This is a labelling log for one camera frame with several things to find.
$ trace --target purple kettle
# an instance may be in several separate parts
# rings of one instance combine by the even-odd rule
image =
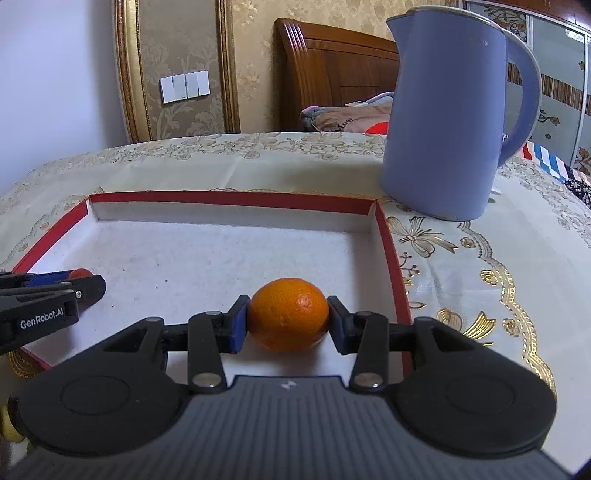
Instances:
[[[415,7],[386,23],[401,64],[381,186],[430,216],[478,218],[496,169],[535,127],[542,91],[538,63],[515,34],[467,10]],[[521,73],[523,98],[504,140],[508,55]]]

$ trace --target gold frame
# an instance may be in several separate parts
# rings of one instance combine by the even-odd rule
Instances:
[[[154,140],[154,136],[148,114],[139,45],[139,0],[114,1],[115,51],[129,140],[132,143],[147,142]],[[224,124],[227,133],[240,133],[230,0],[216,0],[216,13]]]

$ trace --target light switch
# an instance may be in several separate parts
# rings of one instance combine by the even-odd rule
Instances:
[[[185,81],[187,83],[187,98],[195,98],[199,96],[199,85],[197,84],[197,74],[199,72],[191,72],[185,74]]]
[[[197,85],[199,85],[199,95],[209,94],[209,76],[207,70],[195,72],[197,74]]]
[[[185,100],[187,98],[187,84],[185,83],[184,73],[173,75],[174,99]]]
[[[174,93],[173,78],[163,77],[160,79],[160,89],[162,90],[162,102],[174,102],[177,98]]]

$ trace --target white tablecloth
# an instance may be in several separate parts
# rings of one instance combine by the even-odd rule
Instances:
[[[384,197],[384,138],[266,133],[156,141],[54,161],[0,200],[0,270],[93,192],[273,190],[382,198],[415,316],[433,316],[536,372],[558,413],[545,450],[591,456],[591,212],[528,160],[495,180],[484,215],[444,222]],[[435,153],[417,150],[421,155]]]

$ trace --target wooden headboard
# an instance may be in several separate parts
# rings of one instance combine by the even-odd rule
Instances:
[[[310,106],[341,106],[394,90],[400,56],[385,38],[344,28],[275,20],[285,56],[280,127],[298,131]]]

